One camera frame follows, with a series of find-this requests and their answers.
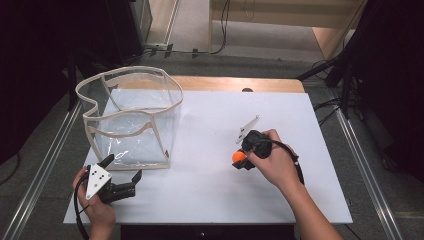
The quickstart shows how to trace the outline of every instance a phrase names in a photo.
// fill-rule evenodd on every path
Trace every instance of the black cable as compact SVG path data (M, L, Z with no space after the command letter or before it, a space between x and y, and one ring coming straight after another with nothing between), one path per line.
M303 178L303 172L299 164L299 156L295 156L292 150L287 147L286 144L282 142L278 142L275 140L271 140L272 143L276 144L277 146L281 147L282 149L286 150L286 152L290 155L291 159L293 160L294 167L296 168L297 176L299 177L299 181L305 185L305 180Z
M16 171L18 170L18 168L19 168L19 166L21 165L21 154L18 152L17 154L16 154L16 157L17 157L17 159L16 159L16 165L15 165L15 168L12 170L12 172L5 178L5 179L3 179L3 180L1 180L1 182L0 182L0 186L3 184L3 183L5 183L5 182L7 182L7 181L9 181L9 179L13 176L13 175L15 175L15 173L16 173Z
M88 240L90 237L88 236L88 233L85 230L84 225L82 224L80 211L78 210L78 189L81 186L82 182L84 182L87 179L88 179L88 172L80 178L74 190L74 208L75 208L75 214L77 218L76 222L77 222L78 230L80 231L84 240Z
M131 59L131 61L130 61L130 62L128 62L128 63L126 63L126 64L125 64L125 66L131 66L131 64L133 64L133 62L135 62L135 60L137 60L137 59L141 58L141 57L142 57L142 56L144 56L144 55L150 54L150 53L152 53L152 52L155 52L155 51L153 51L153 50L149 50L149 51L143 52L140 56L137 56L137 57L135 57L135 58Z
M81 214L82 212L85 211L85 209L87 209L90 206L90 204L88 204L85 208L81 209L81 211L79 211L79 214Z
M349 95L351 97L351 101L353 101L352 107L353 112L356 116L359 117L360 120L363 120L363 114L360 110L360 102L361 102L361 96L358 94L358 88L359 88L359 80L357 78L353 78L353 81L351 81L350 91Z
M340 103L340 101L341 101L341 98L333 98L333 99L328 100L326 102L317 104L317 105L314 106L314 111L316 111L316 110L318 110L318 109L320 109L322 107L325 107L325 106L331 106L331 105L334 106L334 105L336 105L336 103L338 105Z
M314 69L315 65L316 65L317 63L320 63L320 62L325 62L325 63L327 63L327 60L319 60L319 61L314 62L314 64L312 64L311 69ZM317 77L317 78L319 78L319 79L321 79L321 80L325 80L325 78L322 78L322 77L318 76L317 74L315 74L315 77Z
M185 52L185 51L160 50L160 49L150 49L149 48L149 51L144 52L143 54L141 54L141 56L144 56L146 54L150 54L152 52L183 53L183 54L211 54L211 55L220 53L225 48L225 46L227 44L227 24L228 24L228 14L229 14L229 12L230 12L230 0L227 0L224 4L224 8L222 9L222 13L221 13L221 30L222 30L223 40L222 40L221 47L217 51L215 51L215 52Z
M345 224L345 226L347 227L347 229L350 230L350 232L355 235L356 238L358 238L359 240L361 240L361 238L352 230L352 228L350 228L347 224Z
M336 108L333 109L333 111L331 111L327 116L325 116L323 119L321 119L318 123L319 126L321 127L337 110L339 110L340 107L337 106Z

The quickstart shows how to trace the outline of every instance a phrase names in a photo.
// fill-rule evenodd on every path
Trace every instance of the wrist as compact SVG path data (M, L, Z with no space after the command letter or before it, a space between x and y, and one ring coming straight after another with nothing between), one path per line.
M111 239L113 227L93 226L91 228L90 240Z
M305 185L303 185L300 181L290 181L287 183L278 184L277 188L289 202L293 198L302 196L306 192Z

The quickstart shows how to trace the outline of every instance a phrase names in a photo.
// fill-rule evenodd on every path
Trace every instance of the orange object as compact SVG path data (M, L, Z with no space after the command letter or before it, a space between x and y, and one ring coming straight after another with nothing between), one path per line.
M244 152L237 151L233 154L233 162L240 162L246 159Z

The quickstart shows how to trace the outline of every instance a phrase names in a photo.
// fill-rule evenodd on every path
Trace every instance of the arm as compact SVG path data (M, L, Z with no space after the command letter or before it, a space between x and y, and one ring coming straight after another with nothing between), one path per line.
M264 134L281 142L274 129L266 131ZM246 154L249 161L287 199L293 210L302 239L342 239L321 213L305 186L299 181L293 161L284 149L274 145L271 155L266 159L260 159L253 152Z
M74 179L73 187L75 189L79 179L87 171L86 167L83 167ZM84 211L87 214L91 222L91 236L90 239L110 239L115 226L115 211L107 204L104 204L99 196L96 194L90 200L85 199L85 188L80 187L78 189L78 200L80 205L87 207Z

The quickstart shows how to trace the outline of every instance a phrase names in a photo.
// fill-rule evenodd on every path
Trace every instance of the white board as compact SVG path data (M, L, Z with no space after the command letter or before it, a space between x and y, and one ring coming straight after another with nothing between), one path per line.
M237 170L232 154L240 127L260 115L255 130L275 128L300 156L305 185L334 224L351 223L343 192L303 93L185 91L171 152L171 168L144 170L136 196L112 203L118 224L294 223L279 190L254 168ZM85 165L96 161L92 150ZM135 171L111 172L129 182ZM88 222L82 214L83 222ZM75 223L70 202L64 223Z

